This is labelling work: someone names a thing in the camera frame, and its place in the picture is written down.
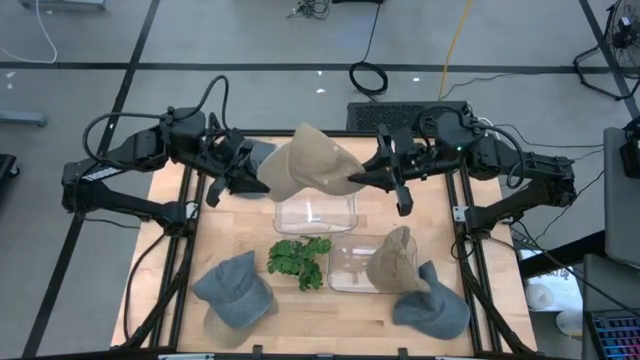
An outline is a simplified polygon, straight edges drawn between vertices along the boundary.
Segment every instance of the potted herb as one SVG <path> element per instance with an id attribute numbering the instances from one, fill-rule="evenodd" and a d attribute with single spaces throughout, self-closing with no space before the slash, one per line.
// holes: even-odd
<path id="1" fill-rule="evenodd" d="M 331 250 L 331 241 L 321 236 L 301 236 L 309 240 L 306 244 L 296 240 L 280 240 L 269 249 L 267 270 L 269 274 L 279 272 L 296 276 L 301 291 L 322 286 L 320 266 L 315 262 L 318 255 Z"/>

